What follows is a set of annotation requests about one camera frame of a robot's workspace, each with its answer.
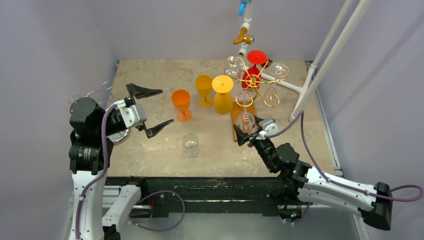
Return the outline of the clear tall flute glass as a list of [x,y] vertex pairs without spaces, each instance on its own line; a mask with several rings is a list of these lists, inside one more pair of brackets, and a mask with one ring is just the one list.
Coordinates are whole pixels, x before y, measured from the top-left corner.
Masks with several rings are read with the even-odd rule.
[[277,83],[285,80],[290,70],[286,64],[274,62],[269,66],[269,71],[274,79],[272,80],[272,85],[265,91],[264,98],[270,105],[276,105],[279,101]]

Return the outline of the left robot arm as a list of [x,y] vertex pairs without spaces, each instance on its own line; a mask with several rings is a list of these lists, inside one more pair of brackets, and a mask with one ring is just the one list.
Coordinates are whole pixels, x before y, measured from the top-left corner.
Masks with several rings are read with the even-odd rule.
[[147,127],[147,116],[137,99],[162,93],[129,83],[128,96],[102,108],[92,97],[84,96],[70,105],[69,123],[71,147],[68,152],[72,172],[74,203],[71,240],[119,240],[124,224],[130,221],[135,204],[149,199],[147,181],[143,177],[128,177],[120,185],[118,197],[103,213],[106,180],[114,142],[111,135],[136,128],[148,138],[155,137],[169,121]]

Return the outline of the red plastic wine glass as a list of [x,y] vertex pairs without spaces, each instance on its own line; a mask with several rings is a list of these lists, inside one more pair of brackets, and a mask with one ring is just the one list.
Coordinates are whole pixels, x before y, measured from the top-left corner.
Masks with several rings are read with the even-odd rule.
[[250,81],[251,78],[249,75],[257,75],[258,78],[256,79],[255,86],[257,88],[260,87],[260,81],[261,81],[261,74],[260,70],[258,69],[257,65],[265,64],[268,60],[267,55],[261,51],[261,50],[252,50],[247,54],[247,61],[252,64],[252,67],[249,67],[247,69],[247,72],[243,74],[242,79]]

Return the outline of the clear wine glass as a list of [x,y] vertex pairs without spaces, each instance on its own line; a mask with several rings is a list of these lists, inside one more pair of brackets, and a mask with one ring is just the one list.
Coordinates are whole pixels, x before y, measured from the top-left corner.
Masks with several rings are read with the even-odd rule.
[[248,112],[254,100],[255,92],[251,88],[243,88],[236,95],[235,101],[242,108],[242,112],[236,118],[236,126],[244,133],[252,134],[256,129],[256,120],[252,113]]

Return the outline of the gold rack with wooden base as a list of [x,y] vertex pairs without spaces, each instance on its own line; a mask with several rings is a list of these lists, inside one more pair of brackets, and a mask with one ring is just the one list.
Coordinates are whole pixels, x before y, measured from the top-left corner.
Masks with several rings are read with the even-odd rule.
[[[280,104],[280,98],[279,97],[278,97],[279,98],[278,103],[271,105],[265,100],[265,94],[262,95],[259,92],[260,86],[262,86],[266,83],[265,82],[265,73],[263,73],[263,70],[265,70],[266,68],[269,68],[269,66],[266,67],[265,66],[266,63],[263,63],[261,65],[257,65],[258,69],[260,70],[260,74],[261,74],[260,86],[259,86],[259,88],[257,88],[255,86],[256,79],[258,78],[257,75],[253,75],[253,74],[250,75],[249,74],[248,76],[250,77],[250,81],[242,79],[244,73],[247,72],[248,68],[252,67],[253,65],[251,63],[249,63],[247,60],[243,60],[240,56],[237,56],[237,57],[240,59],[240,70],[241,70],[240,71],[240,78],[239,79],[233,78],[233,79],[240,83],[241,91],[242,91],[243,88],[249,88],[249,89],[252,89],[255,93],[255,96],[253,97],[253,104],[252,104],[252,106],[248,107],[248,112],[253,114],[253,116],[256,114],[256,109],[255,109],[255,104],[254,104],[254,101],[256,99],[260,99],[265,105],[267,105],[270,108],[277,107]],[[274,79],[274,77],[271,75],[271,81],[270,81],[271,84],[273,83],[272,82],[273,79]],[[236,95],[233,99],[232,111],[230,112],[231,122],[232,122],[233,125],[236,124],[236,119],[237,119],[238,115],[242,112],[242,108],[236,103]]]

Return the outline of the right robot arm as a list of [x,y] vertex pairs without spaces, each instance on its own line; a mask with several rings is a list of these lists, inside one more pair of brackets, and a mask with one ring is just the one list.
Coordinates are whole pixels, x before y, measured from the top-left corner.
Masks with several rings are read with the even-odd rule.
[[289,143],[276,147],[268,134],[276,134],[278,126],[273,119],[260,119],[255,132],[243,132],[236,124],[233,129],[237,144],[254,147],[270,173],[277,174],[286,186],[280,196],[288,204],[296,200],[315,202],[342,208],[363,219],[375,229],[391,229],[392,190],[384,182],[365,184],[326,173],[307,162]]

